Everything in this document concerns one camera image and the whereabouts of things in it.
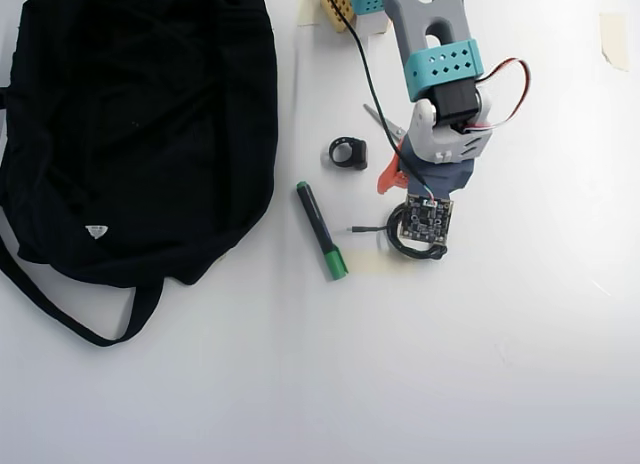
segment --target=teal motor bracket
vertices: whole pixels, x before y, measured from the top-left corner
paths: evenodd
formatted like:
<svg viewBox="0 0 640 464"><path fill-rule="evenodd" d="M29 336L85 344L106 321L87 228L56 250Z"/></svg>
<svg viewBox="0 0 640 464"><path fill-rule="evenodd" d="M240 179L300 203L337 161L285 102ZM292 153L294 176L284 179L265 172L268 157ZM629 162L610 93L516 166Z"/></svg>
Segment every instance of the teal motor bracket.
<svg viewBox="0 0 640 464"><path fill-rule="evenodd" d="M411 102L433 86L484 74L475 39L454 42L412 53L404 67Z"/></svg>
<svg viewBox="0 0 640 464"><path fill-rule="evenodd" d="M382 0L351 0L351 6L359 16L384 11L384 2Z"/></svg>

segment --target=gray gripper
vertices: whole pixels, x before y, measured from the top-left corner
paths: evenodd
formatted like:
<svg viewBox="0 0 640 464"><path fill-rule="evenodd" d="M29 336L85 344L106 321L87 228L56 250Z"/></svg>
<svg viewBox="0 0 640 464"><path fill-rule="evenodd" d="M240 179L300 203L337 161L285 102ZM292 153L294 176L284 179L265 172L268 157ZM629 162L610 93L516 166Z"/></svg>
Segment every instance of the gray gripper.
<svg viewBox="0 0 640 464"><path fill-rule="evenodd" d="M402 64L409 56L427 49L427 35L436 36L442 45L471 39L464 0L383 0L393 21Z"/></svg>

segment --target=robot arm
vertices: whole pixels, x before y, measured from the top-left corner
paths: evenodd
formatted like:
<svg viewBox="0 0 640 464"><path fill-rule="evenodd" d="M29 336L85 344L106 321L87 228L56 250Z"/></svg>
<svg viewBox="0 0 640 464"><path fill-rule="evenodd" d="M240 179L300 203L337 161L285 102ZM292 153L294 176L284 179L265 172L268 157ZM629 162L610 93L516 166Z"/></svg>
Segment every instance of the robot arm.
<svg viewBox="0 0 640 464"><path fill-rule="evenodd" d="M372 6L365 6L373 0L351 1L358 18L372 11ZM484 68L464 1L376 2L377 12L384 9L393 21L409 98L415 103L402 146L404 158L420 170L437 198L448 199L466 185L473 159L482 154L492 135L490 130L464 132L467 126L485 121L491 107L488 96L476 86ZM441 45L429 48L428 35ZM416 181L409 173L409 193L424 195Z"/></svg>

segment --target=black fabric bag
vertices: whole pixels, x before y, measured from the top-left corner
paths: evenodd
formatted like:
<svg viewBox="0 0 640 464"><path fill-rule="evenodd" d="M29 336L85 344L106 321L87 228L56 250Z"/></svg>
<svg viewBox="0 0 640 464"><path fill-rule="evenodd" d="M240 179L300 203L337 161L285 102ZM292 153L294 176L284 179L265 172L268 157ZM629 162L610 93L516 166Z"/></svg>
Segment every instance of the black fabric bag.
<svg viewBox="0 0 640 464"><path fill-rule="evenodd" d="M0 205L25 261L136 288L122 338L62 312L0 240L0 269L107 347L138 334L166 277L196 283L264 215L278 134L263 0L29 0L11 84Z"/></svg>

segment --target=circuit board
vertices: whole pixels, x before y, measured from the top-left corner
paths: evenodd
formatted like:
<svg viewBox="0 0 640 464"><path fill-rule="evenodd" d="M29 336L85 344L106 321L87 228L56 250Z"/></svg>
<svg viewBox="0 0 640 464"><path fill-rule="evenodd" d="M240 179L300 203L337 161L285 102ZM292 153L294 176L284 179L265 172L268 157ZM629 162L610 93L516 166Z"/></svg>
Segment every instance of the circuit board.
<svg viewBox="0 0 640 464"><path fill-rule="evenodd" d="M414 196L407 197L402 217L401 236L412 241L445 246L451 223L453 201Z"/></svg>

